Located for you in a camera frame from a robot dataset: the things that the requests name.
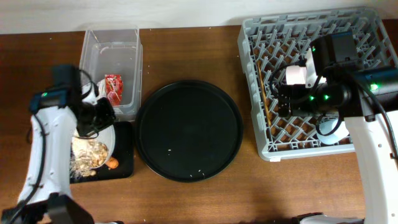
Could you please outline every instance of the green led light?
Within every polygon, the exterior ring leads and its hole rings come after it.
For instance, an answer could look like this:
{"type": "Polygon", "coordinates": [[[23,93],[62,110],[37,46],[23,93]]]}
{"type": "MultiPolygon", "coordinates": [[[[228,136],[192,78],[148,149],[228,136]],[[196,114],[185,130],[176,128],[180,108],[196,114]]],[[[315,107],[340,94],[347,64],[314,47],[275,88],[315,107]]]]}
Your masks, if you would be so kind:
{"type": "Polygon", "coordinates": [[[371,90],[377,90],[379,86],[377,84],[371,84],[371,90]]]}

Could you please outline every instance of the black plate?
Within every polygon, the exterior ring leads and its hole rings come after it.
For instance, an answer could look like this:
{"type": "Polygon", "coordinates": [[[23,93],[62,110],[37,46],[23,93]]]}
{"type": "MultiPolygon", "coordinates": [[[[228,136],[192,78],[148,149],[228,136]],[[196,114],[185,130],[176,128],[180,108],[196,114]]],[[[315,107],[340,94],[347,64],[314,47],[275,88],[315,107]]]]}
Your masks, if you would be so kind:
{"type": "Polygon", "coordinates": [[[159,175],[180,182],[221,172],[239,151],[242,136],[234,101],[218,87],[196,80],[159,89],[136,119],[142,159],[159,175]]]}

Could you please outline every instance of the gray dish rack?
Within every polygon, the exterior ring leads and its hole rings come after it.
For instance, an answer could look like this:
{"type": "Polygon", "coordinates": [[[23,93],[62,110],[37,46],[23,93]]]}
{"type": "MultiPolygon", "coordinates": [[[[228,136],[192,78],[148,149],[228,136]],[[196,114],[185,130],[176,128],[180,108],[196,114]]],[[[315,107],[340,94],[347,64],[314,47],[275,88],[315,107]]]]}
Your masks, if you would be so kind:
{"type": "MultiPolygon", "coordinates": [[[[262,159],[277,162],[354,151],[349,136],[332,146],[322,144],[317,139],[313,117],[280,118],[277,99],[269,89],[272,71],[304,56],[312,40],[348,30],[353,32],[365,68],[398,66],[397,55],[374,9],[362,7],[304,12],[243,21],[238,37],[239,56],[248,82],[254,134],[262,159]],[[267,123],[257,61],[261,62],[260,69],[265,74],[263,82],[271,126],[267,123]]],[[[284,75],[285,70],[274,83],[284,83],[284,75]]]]}

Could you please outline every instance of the red food packet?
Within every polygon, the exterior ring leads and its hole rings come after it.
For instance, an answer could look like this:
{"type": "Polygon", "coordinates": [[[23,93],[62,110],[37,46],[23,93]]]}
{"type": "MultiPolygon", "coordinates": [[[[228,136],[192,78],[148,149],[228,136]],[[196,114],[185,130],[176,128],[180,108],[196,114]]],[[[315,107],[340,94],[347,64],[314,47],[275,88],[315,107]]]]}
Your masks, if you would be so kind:
{"type": "Polygon", "coordinates": [[[120,75],[105,75],[105,93],[112,106],[122,101],[123,81],[120,75]]]}

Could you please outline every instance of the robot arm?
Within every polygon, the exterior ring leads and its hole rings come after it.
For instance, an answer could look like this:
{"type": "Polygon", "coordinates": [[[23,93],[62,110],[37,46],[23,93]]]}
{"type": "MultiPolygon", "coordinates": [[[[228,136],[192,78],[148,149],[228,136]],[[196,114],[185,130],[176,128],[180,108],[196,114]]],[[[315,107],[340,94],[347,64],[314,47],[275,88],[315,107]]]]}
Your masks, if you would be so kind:
{"type": "Polygon", "coordinates": [[[71,65],[53,69],[54,86],[34,95],[29,110],[33,130],[29,170],[18,206],[3,211],[2,223],[36,223],[48,213],[54,223],[94,223],[91,215],[72,200],[69,188],[71,139],[98,134],[115,120],[98,89],[81,87],[82,71],[71,65]]]}
{"type": "MultiPolygon", "coordinates": [[[[307,76],[301,78],[302,83],[278,89],[284,96],[279,97],[279,115],[338,114],[345,122],[358,158],[366,201],[364,222],[397,223],[398,155],[392,130],[398,128],[398,69],[363,70],[351,32],[320,37],[310,46],[307,76]],[[320,77],[326,82],[314,83],[320,77]],[[387,118],[381,114],[384,110],[387,118]],[[388,118],[392,130],[387,128],[388,118]]],[[[363,220],[313,215],[300,219],[300,223],[363,223],[363,220]]]]}

